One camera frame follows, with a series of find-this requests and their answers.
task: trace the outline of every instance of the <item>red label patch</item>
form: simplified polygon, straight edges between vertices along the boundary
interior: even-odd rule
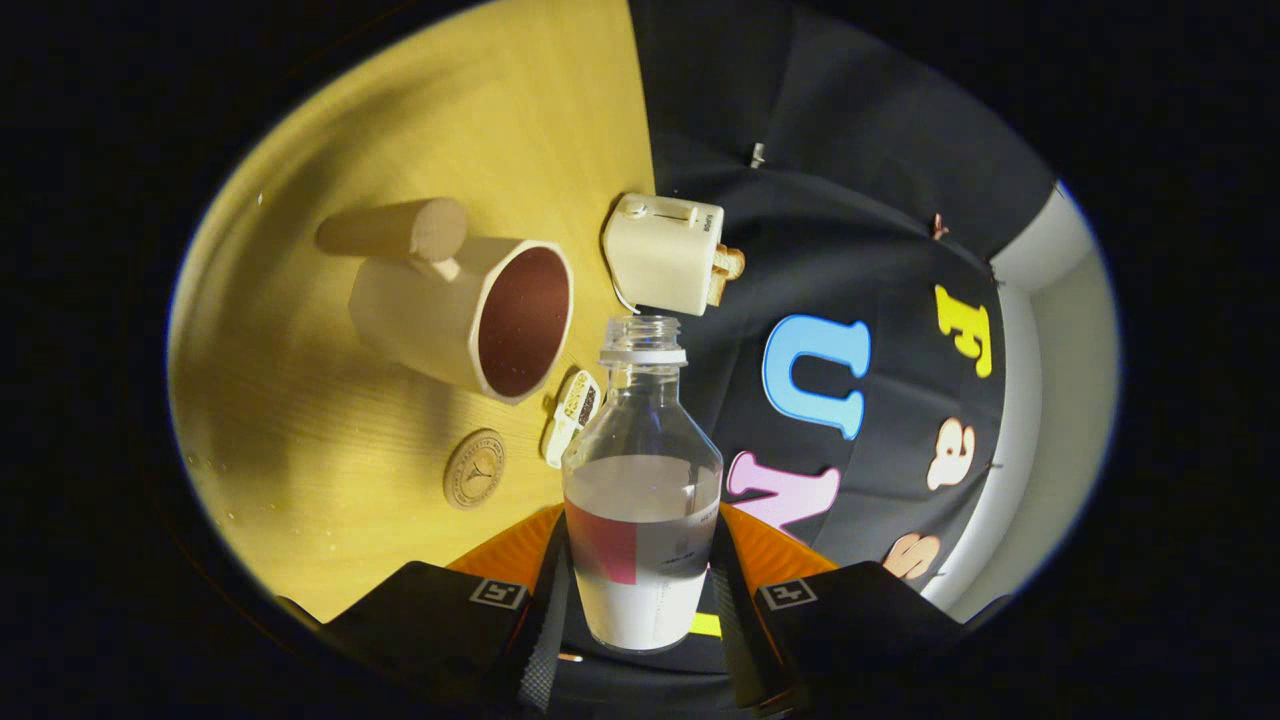
[[[573,565],[627,585],[636,584],[636,524],[593,515],[564,500]]]

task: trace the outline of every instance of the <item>white wall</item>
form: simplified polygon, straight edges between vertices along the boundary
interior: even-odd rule
[[[1115,421],[1119,329],[1097,250],[1033,295],[1030,305],[1043,382],[1034,462],[989,561],[954,603],[938,603],[960,621],[1021,587],[1062,541],[1094,484]]]
[[[1041,423],[1041,357],[1030,296],[1006,284],[1000,288],[1005,328],[1005,402],[992,468],[982,497],[946,562],[920,594],[946,610],[991,561],[1023,498],[1036,459]]]

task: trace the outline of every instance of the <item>water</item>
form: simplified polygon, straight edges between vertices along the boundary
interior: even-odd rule
[[[676,457],[604,457],[579,468],[566,488],[582,610],[605,646],[657,652],[692,625],[719,484],[698,483],[708,488],[699,497],[689,470]]]

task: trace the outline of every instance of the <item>yellow tag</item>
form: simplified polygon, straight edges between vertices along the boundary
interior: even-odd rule
[[[991,320],[987,318],[987,309],[960,302],[947,295],[947,288],[941,284],[933,286],[933,295],[938,301],[938,329],[946,336],[951,331],[960,331],[955,336],[956,350],[965,357],[975,357],[978,363],[974,369],[979,378],[986,378],[991,374]]]
[[[721,637],[719,615],[698,612],[696,615],[694,615],[694,628],[689,632],[696,633],[699,635],[712,635],[717,638]]]

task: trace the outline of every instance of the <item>table surface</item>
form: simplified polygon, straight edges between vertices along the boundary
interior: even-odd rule
[[[539,441],[623,314],[599,247],[613,199],[653,192],[625,0],[503,0],[396,44],[307,99],[244,158],[197,231],[174,301],[170,397],[211,523],[247,569],[328,621],[403,562],[447,564],[561,500]],[[564,351],[517,406],[364,346],[357,258],[323,255],[334,213],[431,196],[471,232],[558,242],[575,273]],[[442,491],[454,446],[506,441],[495,493]],[[175,478],[174,482],[183,482]]]

